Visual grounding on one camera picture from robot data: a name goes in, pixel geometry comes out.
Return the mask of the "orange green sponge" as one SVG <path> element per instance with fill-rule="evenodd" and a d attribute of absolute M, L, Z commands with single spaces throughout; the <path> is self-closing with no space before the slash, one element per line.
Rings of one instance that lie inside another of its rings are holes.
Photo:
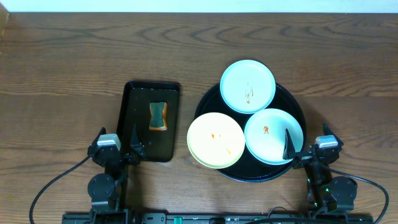
<path fill-rule="evenodd" d="M 167 130 L 167 103 L 150 103 L 150 122 L 149 129 L 153 131 Z"/>

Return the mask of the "yellow plate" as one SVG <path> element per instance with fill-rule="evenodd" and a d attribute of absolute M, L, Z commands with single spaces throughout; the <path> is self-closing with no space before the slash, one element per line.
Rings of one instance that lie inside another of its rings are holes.
<path fill-rule="evenodd" d="M 191 155 L 202 165 L 224 169 L 235 164 L 245 148 L 240 125 L 223 113 L 205 113 L 196 118 L 187 132 Z"/>

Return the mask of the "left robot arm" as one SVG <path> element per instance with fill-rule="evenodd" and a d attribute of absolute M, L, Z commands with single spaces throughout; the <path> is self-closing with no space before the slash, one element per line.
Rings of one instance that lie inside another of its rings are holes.
<path fill-rule="evenodd" d="M 142 222 L 141 215 L 126 208 L 124 203 L 128 168 L 140 163 L 137 152 L 143 148 L 135 126 L 132 130 L 130 149 L 126 152 L 121 151 L 121 142 L 117 134 L 108 134 L 105 128 L 101 128 L 87 152 L 95 164 L 104 168 L 103 173 L 95 175 L 88 183 L 88 194 L 91 197 L 88 223 Z"/>

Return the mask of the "light blue plate top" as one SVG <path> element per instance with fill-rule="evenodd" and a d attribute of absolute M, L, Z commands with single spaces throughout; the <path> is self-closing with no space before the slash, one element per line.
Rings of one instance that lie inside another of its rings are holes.
<path fill-rule="evenodd" d="M 276 82 L 272 72 L 255 60 L 237 61 L 221 76 L 221 97 L 238 113 L 253 114 L 267 108 L 275 92 Z"/>

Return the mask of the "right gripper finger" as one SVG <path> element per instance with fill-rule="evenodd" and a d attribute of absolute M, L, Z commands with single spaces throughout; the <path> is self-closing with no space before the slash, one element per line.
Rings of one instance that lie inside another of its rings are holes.
<path fill-rule="evenodd" d="M 344 145 L 343 141 L 337 135 L 334 134 L 334 132 L 329 128 L 329 126 L 326 123 L 323 123 L 323 134 L 325 136 L 329 135 L 334 136 L 339 146 Z"/>
<path fill-rule="evenodd" d="M 285 145 L 282 158 L 283 159 L 293 159 L 295 157 L 295 148 L 290 136 L 289 130 L 285 130 Z"/>

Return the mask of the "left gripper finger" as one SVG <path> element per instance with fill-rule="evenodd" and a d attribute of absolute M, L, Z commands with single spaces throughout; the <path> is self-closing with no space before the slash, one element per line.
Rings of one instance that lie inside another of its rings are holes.
<path fill-rule="evenodd" d="M 101 135 L 106 134 L 106 128 L 102 127 L 99 131 L 99 133 L 97 134 L 97 136 L 95 137 L 95 139 L 93 140 L 93 142 L 90 144 L 90 146 L 97 146 L 97 142 L 98 139 L 100 138 Z"/>
<path fill-rule="evenodd" d="M 133 125 L 130 146 L 137 154 L 144 153 L 144 146 L 139 139 L 136 124 Z"/>

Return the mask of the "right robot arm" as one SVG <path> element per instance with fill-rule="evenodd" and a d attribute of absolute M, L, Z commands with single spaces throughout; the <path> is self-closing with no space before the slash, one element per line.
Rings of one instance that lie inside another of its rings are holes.
<path fill-rule="evenodd" d="M 348 212 L 354 209 L 358 185 L 343 175 L 333 177 L 329 165 L 340 156 L 344 143 L 327 126 L 308 151 L 297 152 L 289 131 L 285 130 L 283 159 L 291 160 L 294 169 L 305 169 L 308 201 L 315 206 L 308 212 L 312 219 L 331 217 L 348 223 Z"/>

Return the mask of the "light blue plate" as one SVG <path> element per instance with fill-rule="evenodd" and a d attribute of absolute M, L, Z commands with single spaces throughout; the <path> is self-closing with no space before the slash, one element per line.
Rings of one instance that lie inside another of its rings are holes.
<path fill-rule="evenodd" d="M 258 111 L 245 125 L 246 147 L 257 160 L 265 164 L 287 164 L 290 160 L 282 158 L 286 131 L 290 134 L 294 149 L 301 151 L 304 144 L 303 128 L 291 114 L 274 108 Z"/>
<path fill-rule="evenodd" d="M 253 114 L 267 108 L 275 92 L 276 82 L 272 72 L 255 60 L 237 61 L 221 76 L 221 97 L 238 113 Z"/>

